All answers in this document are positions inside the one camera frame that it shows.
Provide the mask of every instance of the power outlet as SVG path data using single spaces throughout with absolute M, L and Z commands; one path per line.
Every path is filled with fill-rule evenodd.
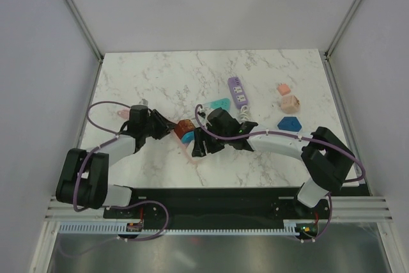
M 241 93 L 241 92 L 243 91 L 243 89 L 242 89 L 241 86 L 235 86 L 235 87 L 233 88 L 233 91 L 234 91 L 236 94 L 239 94 L 239 93 Z
M 244 105 L 249 105 L 243 84 L 238 77 L 230 77 L 228 79 L 228 86 L 237 109 L 240 110 Z
M 247 100 L 244 95 L 237 95 L 236 98 L 238 102 L 245 102 Z

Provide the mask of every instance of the blue block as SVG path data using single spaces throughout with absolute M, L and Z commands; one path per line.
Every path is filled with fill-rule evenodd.
M 296 116 L 283 117 L 277 126 L 280 130 L 287 130 L 287 131 L 293 131 L 293 132 L 298 132 L 302 128 Z
M 222 108 L 223 110 L 226 110 L 227 112 L 229 112 L 230 111 L 230 99 L 223 98 L 223 99 L 215 100 L 214 102 L 210 103 L 210 107 L 215 110 L 217 108 Z
M 183 144 L 189 144 L 190 142 L 192 142 L 194 140 L 194 133 L 193 131 L 189 131 L 188 133 L 186 133 L 182 139 L 180 140 Z

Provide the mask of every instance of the pink object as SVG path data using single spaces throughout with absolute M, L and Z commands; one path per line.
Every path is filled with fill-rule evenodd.
M 300 101 L 294 95 L 285 96 L 281 100 L 281 109 L 286 114 L 296 113 L 300 110 Z
M 289 86 L 288 86 L 287 84 L 285 84 L 285 83 L 280 84 L 280 85 L 277 87 L 277 90 L 279 90 L 281 96 L 287 95 L 288 93 L 291 92 Z
M 187 160 L 189 160 L 190 163 L 197 164 L 199 162 L 199 160 L 202 159 L 202 158 L 200 158 L 200 159 L 193 158 L 192 155 L 189 154 L 189 152 L 188 152 L 188 149 L 187 149 L 188 146 L 183 144 L 180 141 L 179 137 L 174 133 L 173 130 L 171 131 L 171 135 L 174 137 L 174 139 L 178 143 L 180 149 L 182 150 L 183 154 L 186 156 Z
M 121 116 L 124 120 L 129 120 L 129 109 L 123 109 L 116 113 Z

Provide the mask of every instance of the black base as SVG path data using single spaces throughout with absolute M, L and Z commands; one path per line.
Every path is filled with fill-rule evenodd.
M 282 220 L 300 219 L 294 210 L 294 188 L 227 188 L 227 189 L 133 189 L 130 203 L 152 199 L 163 203 L 169 211 L 168 229 L 172 230 L 246 230 L 283 228 Z M 369 196 L 366 185 L 345 187 L 333 196 Z M 302 219 L 328 219 L 328 202 L 321 200 Z M 139 208 L 106 210 L 106 219 L 138 219 Z M 156 205 L 144 206 L 144 229 L 161 229 L 164 211 Z

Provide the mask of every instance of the blue hexagon block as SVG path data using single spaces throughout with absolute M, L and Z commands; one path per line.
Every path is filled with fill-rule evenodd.
M 287 131 L 294 131 L 294 132 L 298 132 L 302 128 L 296 116 L 283 117 L 277 126 L 280 130 L 287 130 Z

